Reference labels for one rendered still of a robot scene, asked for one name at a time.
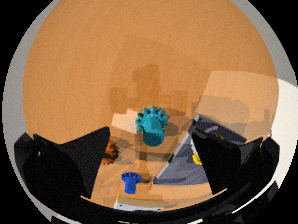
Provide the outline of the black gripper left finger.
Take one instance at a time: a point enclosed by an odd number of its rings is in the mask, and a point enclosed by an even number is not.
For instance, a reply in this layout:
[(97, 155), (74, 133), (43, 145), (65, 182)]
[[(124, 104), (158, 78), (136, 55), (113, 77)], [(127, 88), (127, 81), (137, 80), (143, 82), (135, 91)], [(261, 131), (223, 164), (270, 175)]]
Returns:
[(82, 197), (92, 198), (93, 185), (97, 172), (100, 171), (102, 157), (108, 147), (109, 127), (98, 128), (64, 144), (52, 143), (33, 133), (33, 140), (40, 153), (57, 164), (73, 186), (81, 192)]

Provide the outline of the blue gear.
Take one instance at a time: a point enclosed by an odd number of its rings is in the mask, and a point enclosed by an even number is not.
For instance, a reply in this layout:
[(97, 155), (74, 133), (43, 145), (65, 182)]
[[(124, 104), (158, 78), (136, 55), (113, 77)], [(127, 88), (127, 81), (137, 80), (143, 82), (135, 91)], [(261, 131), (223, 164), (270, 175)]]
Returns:
[(132, 175), (132, 172), (129, 172), (129, 173), (125, 172), (125, 175), (124, 173), (122, 173), (121, 177), (122, 177), (121, 180), (124, 180), (124, 183), (125, 183), (124, 192), (130, 193), (130, 194), (136, 193), (136, 184), (141, 183), (140, 175), (136, 175), (136, 172), (134, 172), (133, 175)]

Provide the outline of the teal gear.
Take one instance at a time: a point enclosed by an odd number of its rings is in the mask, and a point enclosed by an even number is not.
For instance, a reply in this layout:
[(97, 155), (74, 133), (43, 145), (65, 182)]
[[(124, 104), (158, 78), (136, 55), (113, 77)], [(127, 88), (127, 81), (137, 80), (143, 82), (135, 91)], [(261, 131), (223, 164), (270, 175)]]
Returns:
[(162, 125), (168, 125), (166, 119), (166, 113), (162, 113), (162, 109), (154, 109), (154, 105), (148, 111), (148, 108), (144, 107), (144, 113), (137, 113), (140, 119), (136, 120), (136, 124), (140, 125), (137, 128), (138, 132), (144, 131), (144, 141), (149, 147), (157, 147), (164, 141), (165, 128)]

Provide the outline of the orange gear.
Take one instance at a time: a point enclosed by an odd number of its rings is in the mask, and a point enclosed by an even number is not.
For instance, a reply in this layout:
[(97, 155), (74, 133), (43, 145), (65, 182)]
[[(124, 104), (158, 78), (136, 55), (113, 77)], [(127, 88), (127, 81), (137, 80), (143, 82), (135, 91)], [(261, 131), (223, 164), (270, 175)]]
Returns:
[(110, 145), (112, 143), (113, 141), (108, 141), (108, 147), (106, 147), (104, 157), (102, 157), (102, 165), (113, 165), (114, 161), (117, 161), (118, 151), (116, 151), (116, 145)]

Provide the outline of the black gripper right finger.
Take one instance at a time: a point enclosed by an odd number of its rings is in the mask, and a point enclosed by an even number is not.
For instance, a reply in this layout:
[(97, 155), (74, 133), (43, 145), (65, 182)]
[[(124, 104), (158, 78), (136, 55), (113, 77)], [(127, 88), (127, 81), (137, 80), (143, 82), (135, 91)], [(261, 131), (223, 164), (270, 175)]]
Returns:
[(220, 137), (212, 136), (210, 133), (194, 128), (192, 140), (197, 149), (205, 175), (208, 177), (210, 189), (216, 194), (226, 189), (226, 184), (238, 172), (250, 153), (261, 147), (263, 137), (245, 143), (235, 145)]

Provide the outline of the yellow gear with black stripe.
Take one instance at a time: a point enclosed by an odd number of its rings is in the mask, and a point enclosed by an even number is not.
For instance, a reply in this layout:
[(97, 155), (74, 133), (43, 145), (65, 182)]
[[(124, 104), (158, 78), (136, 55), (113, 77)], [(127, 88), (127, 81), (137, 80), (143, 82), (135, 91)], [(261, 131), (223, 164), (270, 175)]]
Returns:
[[(222, 139), (223, 140), (223, 137), (221, 136), (221, 135), (216, 135), (216, 133), (214, 133), (214, 136), (218, 136), (218, 137), (220, 137), (220, 139)], [(194, 152), (193, 152), (194, 153)], [(201, 165), (201, 160), (200, 160), (200, 157), (198, 157), (197, 155), (196, 155), (196, 153), (194, 153), (194, 155), (193, 155), (193, 161), (194, 161), (194, 163), (197, 163), (197, 164), (200, 164)]]

